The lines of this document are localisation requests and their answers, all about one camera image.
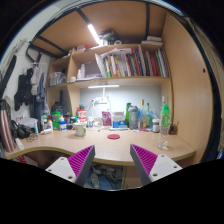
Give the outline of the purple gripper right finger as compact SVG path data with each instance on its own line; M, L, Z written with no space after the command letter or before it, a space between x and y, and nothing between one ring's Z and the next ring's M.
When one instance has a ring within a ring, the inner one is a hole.
M143 186L181 170L181 167L167 155L156 155L134 144L130 145L130 155Z

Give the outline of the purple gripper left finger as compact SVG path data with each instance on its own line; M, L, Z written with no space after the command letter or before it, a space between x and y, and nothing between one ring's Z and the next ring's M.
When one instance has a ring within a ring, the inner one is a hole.
M68 158L59 157L46 171L83 187L94 156L95 146L91 145Z

